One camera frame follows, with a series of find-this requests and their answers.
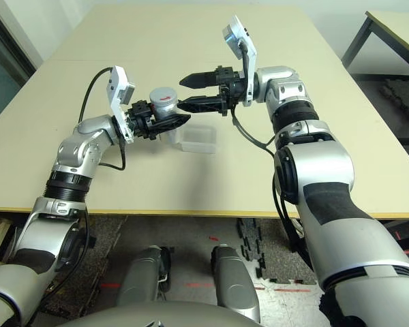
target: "table edge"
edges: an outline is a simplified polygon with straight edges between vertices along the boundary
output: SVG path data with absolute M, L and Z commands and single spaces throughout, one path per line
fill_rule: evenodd
M 32 208 L 1 207 L 0 212 L 30 213 Z M 111 215 L 178 215 L 178 216 L 212 216 L 212 217 L 259 217 L 278 218 L 273 211 L 217 211 L 217 210 L 149 210 L 149 209 L 93 209 L 90 214 Z M 298 213 L 289 212 L 291 218 L 299 218 Z M 376 219 L 409 219 L 409 213 L 369 213 Z

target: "floor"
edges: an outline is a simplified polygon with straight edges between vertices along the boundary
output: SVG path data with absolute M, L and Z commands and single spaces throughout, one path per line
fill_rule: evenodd
M 92 312 L 115 305 L 118 286 L 130 260 L 149 245 L 173 248 L 171 290 L 167 300 L 186 300 L 217 304 L 211 274 L 214 246 L 227 244 L 238 251 L 242 240 L 236 219 L 208 217 L 135 217 L 121 228 L 121 236 L 109 255 L 110 267 Z M 302 327 L 307 324 L 329 326 L 318 310 L 321 290 L 317 285 L 277 284 L 256 277 L 258 262 L 245 261 L 257 289 L 263 326 Z

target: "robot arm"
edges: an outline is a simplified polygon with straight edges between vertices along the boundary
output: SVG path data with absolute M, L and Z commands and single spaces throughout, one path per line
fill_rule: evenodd
M 234 45 L 248 44 L 245 38 L 249 39 L 248 34 L 238 34 L 241 28 L 230 25 L 223 32 L 236 55 Z M 230 37 L 227 30 L 233 32 Z M 181 85 L 192 88 L 218 85 L 219 94 L 191 97 L 179 107 L 225 115 L 239 101 L 248 105 L 246 80 L 252 76 L 243 66 L 244 76 L 231 67 L 218 67 L 182 79 Z M 312 263 L 325 292 L 320 310 L 332 326 L 409 326 L 409 259 L 383 225 L 352 202 L 351 158 L 319 119 L 304 83 L 288 67 L 260 68 L 252 94 L 258 103 L 267 104 L 277 149 L 273 187 L 282 202 L 295 204 L 299 212 L 304 251 L 309 253 L 305 261 Z M 288 224 L 285 228 L 294 245 L 295 231 Z
M 76 268 L 85 254 L 89 234 L 82 237 L 79 221 L 86 218 L 85 196 L 104 151 L 134 137 L 154 140 L 190 118 L 174 111 L 177 96 L 169 88 L 154 90 L 151 103 L 138 101 L 122 111 L 120 104 L 129 103 L 134 85 L 123 68 L 110 70 L 107 93 L 114 116 L 79 122 L 59 145 L 44 195 L 35 201 L 9 264 L 0 266 L 0 326 L 25 326 L 45 302 L 44 292 L 56 274 Z

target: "gray cylindrical object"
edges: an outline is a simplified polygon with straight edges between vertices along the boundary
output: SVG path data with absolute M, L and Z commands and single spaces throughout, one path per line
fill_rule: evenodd
M 156 119 L 164 119 L 176 113 L 177 93 L 170 87 L 158 87 L 150 92 Z
M 153 110 L 156 120 L 165 119 L 176 113 L 177 93 L 170 87 L 158 87 L 150 92 L 150 102 L 153 104 Z M 177 129 L 166 131 L 160 134 L 162 142 L 176 144 L 179 142 L 179 133 Z

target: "black rubber grip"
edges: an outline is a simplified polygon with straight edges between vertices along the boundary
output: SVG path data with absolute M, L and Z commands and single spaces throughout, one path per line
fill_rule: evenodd
M 318 120 L 314 107 L 307 101 L 297 100 L 284 104 L 274 113 L 273 130 L 277 133 L 282 128 L 297 121 Z
M 35 273 L 42 274 L 48 271 L 55 262 L 55 256 L 48 251 L 34 249 L 19 249 L 9 264 L 18 264 L 33 269 Z
M 346 218 L 372 219 L 354 205 L 348 184 L 313 183 L 304 186 L 303 193 L 309 210 L 321 225 Z

